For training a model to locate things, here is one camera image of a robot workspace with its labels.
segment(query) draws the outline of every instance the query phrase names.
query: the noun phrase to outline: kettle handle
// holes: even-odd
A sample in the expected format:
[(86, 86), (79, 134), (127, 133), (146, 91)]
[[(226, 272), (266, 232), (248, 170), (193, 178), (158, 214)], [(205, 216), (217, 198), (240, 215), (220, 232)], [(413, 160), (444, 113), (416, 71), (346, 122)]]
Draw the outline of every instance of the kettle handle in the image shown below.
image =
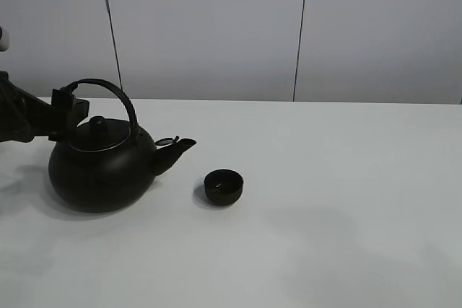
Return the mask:
[(130, 137), (132, 138), (138, 137), (139, 125), (138, 125), (138, 120), (136, 119), (135, 109), (130, 99), (127, 97), (127, 94), (125, 94), (122, 91), (122, 89), (117, 87), (115, 84), (109, 81), (106, 81), (105, 79), (80, 79), (79, 81), (72, 82), (68, 84), (67, 86), (61, 88), (61, 91), (69, 92), (72, 94), (72, 92), (79, 86), (79, 84), (95, 84), (97, 86), (104, 87), (110, 90), (113, 94), (115, 94), (116, 97), (118, 97), (119, 100), (123, 103), (123, 106), (125, 107), (128, 113), (128, 119), (130, 122), (130, 130), (131, 130)]

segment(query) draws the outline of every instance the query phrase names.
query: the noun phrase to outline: cast iron kettle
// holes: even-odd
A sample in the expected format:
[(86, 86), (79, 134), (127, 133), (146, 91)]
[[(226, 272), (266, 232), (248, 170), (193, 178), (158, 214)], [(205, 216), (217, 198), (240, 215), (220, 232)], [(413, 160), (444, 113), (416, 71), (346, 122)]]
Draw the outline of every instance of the cast iron kettle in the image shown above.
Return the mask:
[(194, 140), (154, 142), (138, 125), (135, 109), (116, 85), (83, 79), (61, 89), (72, 93), (81, 83), (109, 89), (125, 106), (128, 121), (96, 116), (68, 131), (51, 153), (48, 173), (56, 193), (80, 211), (100, 213), (123, 208), (138, 198), (154, 178), (170, 169)]

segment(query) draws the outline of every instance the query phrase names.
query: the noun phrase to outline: teapot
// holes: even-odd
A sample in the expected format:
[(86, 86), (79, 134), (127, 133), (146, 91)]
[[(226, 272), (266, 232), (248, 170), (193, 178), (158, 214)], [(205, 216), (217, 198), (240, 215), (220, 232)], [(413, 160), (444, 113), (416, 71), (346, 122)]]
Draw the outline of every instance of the teapot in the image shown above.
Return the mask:
[[(95, 116), (80, 124), (90, 103), (72, 94), (79, 84), (110, 90), (125, 107), (128, 121)], [(102, 79), (81, 79), (54, 89), (49, 105), (0, 73), (0, 119), (0, 141), (29, 142), (48, 135), (56, 142), (48, 163), (51, 184), (69, 206), (90, 213), (114, 211), (138, 200), (156, 176), (196, 144), (178, 137), (154, 142), (139, 126), (127, 95)]]

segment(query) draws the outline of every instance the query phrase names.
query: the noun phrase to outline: table surface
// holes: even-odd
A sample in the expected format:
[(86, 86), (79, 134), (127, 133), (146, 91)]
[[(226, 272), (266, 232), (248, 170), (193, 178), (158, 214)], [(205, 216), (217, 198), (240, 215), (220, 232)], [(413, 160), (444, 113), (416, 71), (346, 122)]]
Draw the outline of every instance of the table surface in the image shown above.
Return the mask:
[[(0, 144), (2, 307), (462, 307), (460, 106), (134, 105), (153, 138), (198, 144), (117, 213), (52, 199), (45, 138)], [(200, 184), (223, 167), (244, 193), (213, 208)]]

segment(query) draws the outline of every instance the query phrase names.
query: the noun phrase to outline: teapot body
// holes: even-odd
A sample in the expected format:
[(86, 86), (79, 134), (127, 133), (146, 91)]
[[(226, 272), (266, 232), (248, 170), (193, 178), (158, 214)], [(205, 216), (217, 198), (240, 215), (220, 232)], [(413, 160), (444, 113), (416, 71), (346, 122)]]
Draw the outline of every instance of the teapot body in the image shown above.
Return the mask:
[(56, 193), (73, 208), (90, 213), (114, 211), (138, 200), (152, 184), (156, 146), (141, 127), (134, 141), (109, 149), (82, 151), (56, 143), (48, 173)]

